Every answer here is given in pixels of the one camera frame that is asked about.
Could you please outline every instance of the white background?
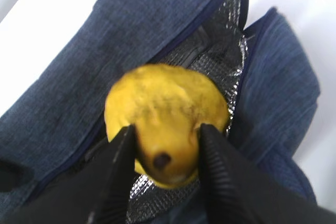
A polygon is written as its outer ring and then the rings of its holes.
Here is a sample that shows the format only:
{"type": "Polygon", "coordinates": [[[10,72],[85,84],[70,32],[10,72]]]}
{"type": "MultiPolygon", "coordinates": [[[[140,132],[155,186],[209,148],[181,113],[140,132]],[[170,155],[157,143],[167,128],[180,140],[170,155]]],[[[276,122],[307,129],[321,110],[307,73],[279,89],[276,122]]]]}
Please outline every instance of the white background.
{"type": "MultiPolygon", "coordinates": [[[[0,0],[0,20],[17,0],[0,0]]],[[[0,23],[0,115],[39,77],[96,0],[18,0],[0,23]]],[[[277,6],[294,28],[320,84],[319,108],[295,160],[318,203],[336,212],[336,0],[250,0],[248,24],[277,6]]]]}

